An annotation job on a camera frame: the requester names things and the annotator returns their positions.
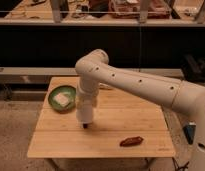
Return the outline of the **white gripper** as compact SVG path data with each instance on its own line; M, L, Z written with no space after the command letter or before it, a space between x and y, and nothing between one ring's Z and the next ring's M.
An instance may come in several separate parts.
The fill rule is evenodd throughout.
M76 106L78 109L82 108L84 105L90 105L92 108L97 106L97 96L99 90L94 90L91 92L84 91L80 87L76 88Z

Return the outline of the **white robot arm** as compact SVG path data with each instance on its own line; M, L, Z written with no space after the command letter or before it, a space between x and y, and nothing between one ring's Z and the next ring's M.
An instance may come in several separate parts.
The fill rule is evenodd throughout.
M81 57L75 65L77 119L81 124L93 121L93 105L99 84L121 89L177 113L190 115L196 123L192 156L188 171L205 171L205 86L188 81L134 72L109 65L107 53L96 49Z

